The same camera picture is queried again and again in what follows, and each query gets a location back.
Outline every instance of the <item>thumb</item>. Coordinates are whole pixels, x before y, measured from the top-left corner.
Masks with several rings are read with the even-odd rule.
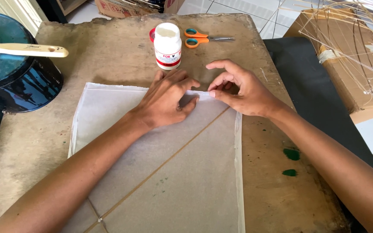
[[[230,107],[234,108],[234,105],[237,101],[237,97],[230,93],[223,92],[221,90],[212,90],[210,91],[210,96],[214,97],[222,102],[228,104]]]
[[[192,110],[195,109],[195,106],[196,106],[196,103],[198,102],[198,100],[199,100],[199,97],[195,97],[195,98],[191,99],[188,102],[188,104],[186,104],[182,108],[182,112],[185,114],[185,117],[187,117],[192,112]]]

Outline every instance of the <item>blue paint can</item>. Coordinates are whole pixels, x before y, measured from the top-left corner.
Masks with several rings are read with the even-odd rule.
[[[0,14],[0,43],[37,44],[17,20]],[[60,92],[63,75],[46,57],[0,54],[0,108],[19,113],[48,104]]]

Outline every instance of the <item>bottle label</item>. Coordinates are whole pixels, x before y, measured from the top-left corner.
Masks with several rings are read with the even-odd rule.
[[[163,54],[155,49],[156,61],[162,66],[176,66],[181,61],[181,50],[174,54]]]

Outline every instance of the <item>scissors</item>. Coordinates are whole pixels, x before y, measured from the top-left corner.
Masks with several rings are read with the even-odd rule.
[[[194,49],[198,47],[199,44],[210,41],[235,41],[234,37],[209,36],[201,34],[193,28],[186,29],[184,34],[189,37],[185,40],[185,46],[190,49]]]

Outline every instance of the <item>orange scissor handle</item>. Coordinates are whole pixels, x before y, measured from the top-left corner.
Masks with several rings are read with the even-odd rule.
[[[194,49],[198,47],[199,44],[201,43],[207,43],[210,40],[208,38],[188,38],[185,40],[185,46],[190,49]]]
[[[184,34],[189,38],[207,38],[208,37],[208,35],[201,34],[193,28],[185,29]]]

